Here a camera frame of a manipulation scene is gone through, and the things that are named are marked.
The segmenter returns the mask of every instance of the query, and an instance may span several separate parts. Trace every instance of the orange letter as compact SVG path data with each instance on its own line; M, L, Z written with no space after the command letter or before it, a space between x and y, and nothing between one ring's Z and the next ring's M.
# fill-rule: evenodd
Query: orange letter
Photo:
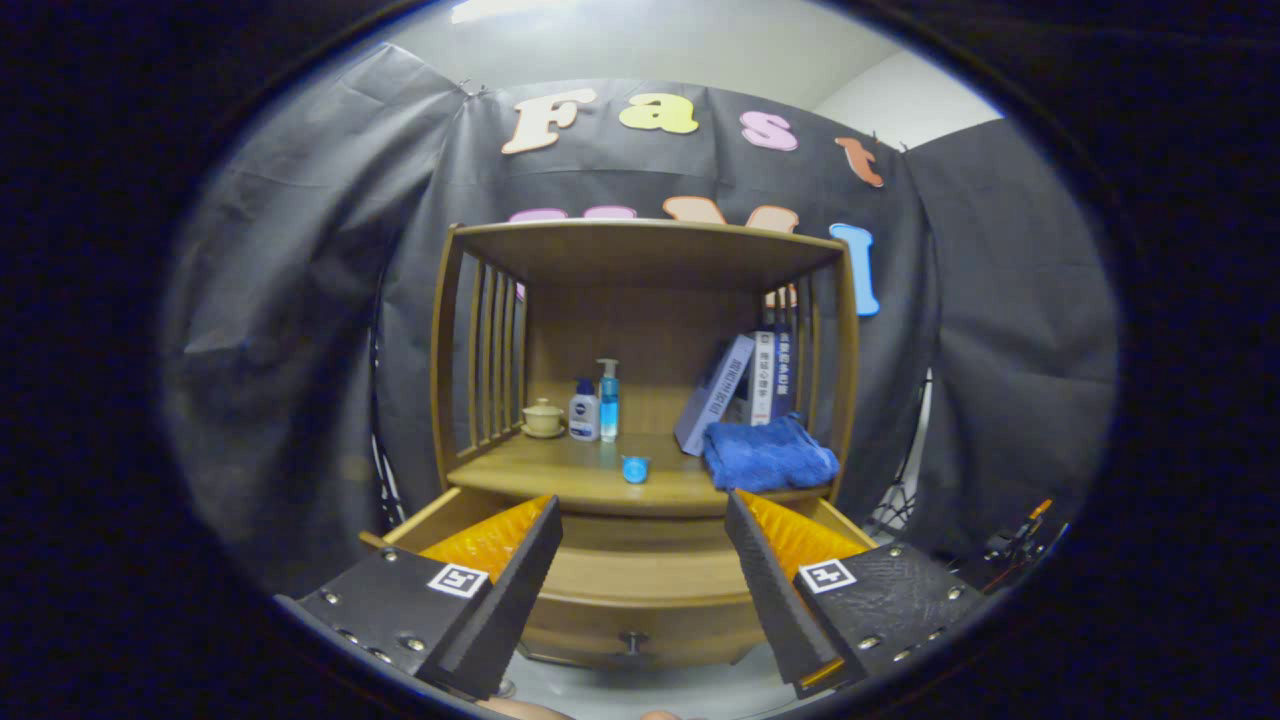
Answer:
M852 168L855 176L872 187L884 187L884 178L872 170L870 164L876 161L876 156L863 150L861 142L851 137L837 137L836 145L845 149L845 158L849 159L849 167Z
M628 128L655 129L685 135L698 129L694 122L694 104L687 97L667 92L645 92L631 100L631 108L622 110L618 119Z
M577 118L577 102L593 100L595 91L585 87L517 102L516 111L520 113L520 119L516 120L516 133L502 146L503 155L536 150L556 142L559 135L548 131L547 126L554 122L561 128L567 128Z
M668 215L686 223L710 223L713 225L728 224L719 211L719 205L714 200L698 197L696 195L681 195L668 197L662 204L662 209ZM774 232L791 232L800 223L800 215L786 208L777 205L760 205L746 220L746 227L760 228Z

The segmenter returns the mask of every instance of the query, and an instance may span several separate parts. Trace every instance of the book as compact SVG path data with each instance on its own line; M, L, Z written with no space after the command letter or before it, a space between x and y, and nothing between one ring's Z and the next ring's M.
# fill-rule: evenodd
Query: book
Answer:
M737 389L733 391L733 398L728 401L728 409L724 410L724 416L721 418L721 423L732 423L735 425L750 425L751 424L751 375L750 373L742 373L742 379L737 382Z
M773 418L774 383L774 342L772 331L751 333L755 347L751 350L751 369L748 374L751 397L751 416L749 424L767 425Z
M728 348L721 352L712 372L703 375L694 393L685 404L685 411L676 421L676 441L680 450L687 455L701 456L703 433L707 425L724 416L730 401L746 373L755 341L748 336L737 336Z
M773 327L773 336L776 354L773 363L773 402L769 418L777 419L795 410L791 373L792 364L795 363L795 357L792 356L795 343L792 341L791 325L787 323L777 323Z

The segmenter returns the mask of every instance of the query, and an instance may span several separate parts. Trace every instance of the lotion bottle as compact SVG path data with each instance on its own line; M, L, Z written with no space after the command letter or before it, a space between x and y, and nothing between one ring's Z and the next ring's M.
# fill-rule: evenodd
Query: lotion bottle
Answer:
M577 395L568 402L568 437L581 441L600 439L600 401L591 380L579 378Z

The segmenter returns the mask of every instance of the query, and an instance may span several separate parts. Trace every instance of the saucer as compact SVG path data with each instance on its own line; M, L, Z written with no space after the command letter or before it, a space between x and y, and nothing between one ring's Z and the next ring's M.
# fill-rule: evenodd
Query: saucer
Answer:
M534 430L529 429L529 424L527 423L524 424L524 425L520 425L520 429L526 436L529 436L529 437L536 437L536 438L543 438L543 439L550 439L550 438L561 437L562 434L564 434L564 425L561 425L554 433L535 433Z

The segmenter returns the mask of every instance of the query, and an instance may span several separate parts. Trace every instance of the drawer knob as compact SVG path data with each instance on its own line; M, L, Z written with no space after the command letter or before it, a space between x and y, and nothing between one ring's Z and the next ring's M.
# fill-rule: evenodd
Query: drawer knob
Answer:
M649 635L644 633L620 633L618 639L627 643L627 651L623 655L635 657L641 655L640 643L648 641Z
M616 662L626 666L640 667L653 661L653 655L640 652L640 643L646 642L649 635L644 633L620 633L618 639L627 643L627 650L613 655Z

